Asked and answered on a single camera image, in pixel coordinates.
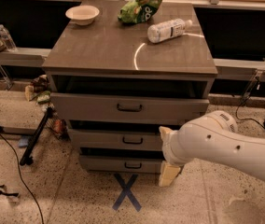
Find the blue tape x mark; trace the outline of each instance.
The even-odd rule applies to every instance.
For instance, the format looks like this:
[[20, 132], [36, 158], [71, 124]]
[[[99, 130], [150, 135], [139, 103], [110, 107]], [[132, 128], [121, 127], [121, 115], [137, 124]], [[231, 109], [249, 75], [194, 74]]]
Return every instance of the blue tape x mark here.
[[116, 199], [113, 205], [113, 209], [117, 211], [119, 207], [121, 206], [122, 202], [124, 201], [125, 196], [127, 196], [129, 200], [132, 202], [132, 205], [134, 206], [135, 210], [139, 212], [141, 210], [141, 205], [136, 200], [136, 198], [133, 196], [133, 193], [131, 192], [131, 187], [133, 186], [133, 183], [138, 177], [138, 175], [132, 175], [127, 184], [125, 184], [123, 178], [119, 174], [114, 174], [114, 177], [117, 179], [117, 181], [123, 188], [123, 191], [120, 193], [119, 197]]

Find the open drawer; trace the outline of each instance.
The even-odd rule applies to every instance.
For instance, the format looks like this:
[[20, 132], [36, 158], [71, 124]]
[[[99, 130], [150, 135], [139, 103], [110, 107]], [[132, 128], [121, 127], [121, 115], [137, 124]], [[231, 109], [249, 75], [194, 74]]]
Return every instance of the open drawer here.
[[53, 93], [59, 117], [67, 120], [182, 125], [203, 115], [207, 99], [164, 99]]

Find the green snack bag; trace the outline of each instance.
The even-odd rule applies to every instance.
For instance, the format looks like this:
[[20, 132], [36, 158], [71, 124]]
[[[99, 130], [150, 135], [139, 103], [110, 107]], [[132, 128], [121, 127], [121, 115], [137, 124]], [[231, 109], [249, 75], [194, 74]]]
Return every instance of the green snack bag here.
[[132, 0], [118, 15], [123, 23], [141, 23], [148, 21], [159, 9], [162, 0]]

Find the drawer cabinet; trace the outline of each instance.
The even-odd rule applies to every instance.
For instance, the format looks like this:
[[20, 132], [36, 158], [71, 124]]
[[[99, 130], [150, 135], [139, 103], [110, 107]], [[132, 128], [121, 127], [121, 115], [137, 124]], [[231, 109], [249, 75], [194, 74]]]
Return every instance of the drawer cabinet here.
[[[51, 100], [87, 170], [159, 173], [159, 127], [179, 129], [203, 115], [216, 77], [191, 4], [163, 2], [154, 20], [123, 25], [126, 1], [87, 1], [100, 9], [82, 29], [70, 23], [43, 64]], [[147, 29], [192, 20], [188, 35], [152, 44]]]

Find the gray cabinet top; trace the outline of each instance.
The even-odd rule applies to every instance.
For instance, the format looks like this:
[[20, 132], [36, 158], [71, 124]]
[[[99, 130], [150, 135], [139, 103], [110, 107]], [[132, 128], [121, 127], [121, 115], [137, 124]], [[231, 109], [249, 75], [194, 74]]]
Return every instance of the gray cabinet top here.
[[[163, 2], [147, 22], [122, 24], [118, 14], [126, 1], [84, 1], [100, 14], [88, 26], [72, 21], [43, 64], [45, 70], [100, 72], [104, 74], [205, 74], [217, 73], [191, 4]], [[192, 20], [185, 35], [151, 43], [147, 29], [152, 24], [175, 18]]]

